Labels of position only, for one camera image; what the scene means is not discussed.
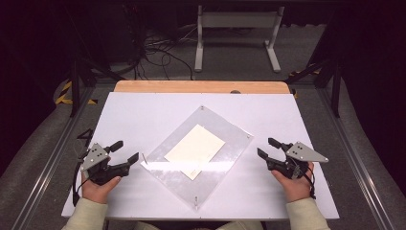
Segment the transparent plastic sheet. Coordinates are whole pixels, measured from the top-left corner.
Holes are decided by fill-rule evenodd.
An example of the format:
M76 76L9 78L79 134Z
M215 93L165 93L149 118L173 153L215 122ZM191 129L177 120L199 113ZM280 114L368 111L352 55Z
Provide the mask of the transparent plastic sheet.
M196 125L204 127L225 143L212 160L204 165L201 173L191 180L181 171L178 164L169 162L165 155ZM144 161L142 165L170 191L183 199L194 210L198 210L253 138L251 134L202 105L158 148L145 156L147 162Z

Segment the human hand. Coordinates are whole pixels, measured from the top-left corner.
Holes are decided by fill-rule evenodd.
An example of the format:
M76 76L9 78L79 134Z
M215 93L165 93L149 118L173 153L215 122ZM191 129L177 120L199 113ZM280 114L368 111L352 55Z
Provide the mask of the human hand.
M93 181L91 180L86 181L86 178L82 172L81 181L82 183L84 181L86 182L84 182L84 184L81 186L81 195L83 196L83 198L89 199L93 202L106 204L108 194L119 184L121 179L121 177L116 176L107 183L98 185L93 183Z
M314 168L313 162L308 162L308 167L310 170L307 170L306 174L309 178L311 178ZM310 197L310 183L305 179L304 176L302 176L300 179L289 179L276 170L271 171L271 173L282 184L287 202L293 202Z

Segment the white tabletop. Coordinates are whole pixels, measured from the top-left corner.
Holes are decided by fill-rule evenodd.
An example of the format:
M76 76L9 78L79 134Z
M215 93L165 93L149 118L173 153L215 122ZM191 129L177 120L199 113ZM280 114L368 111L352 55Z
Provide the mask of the white tabletop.
M93 143L103 147L119 140L110 165L126 162L135 152L148 155L200 106L254 135L248 148L196 211L169 191L140 161L111 192L107 217L112 219L287 219L282 186L258 157L257 148L284 161L268 137L282 143L300 141L312 147L295 99L290 94L165 94L110 93L95 130ZM337 209L318 163L316 202L326 219L338 219ZM74 211L72 194L62 211Z

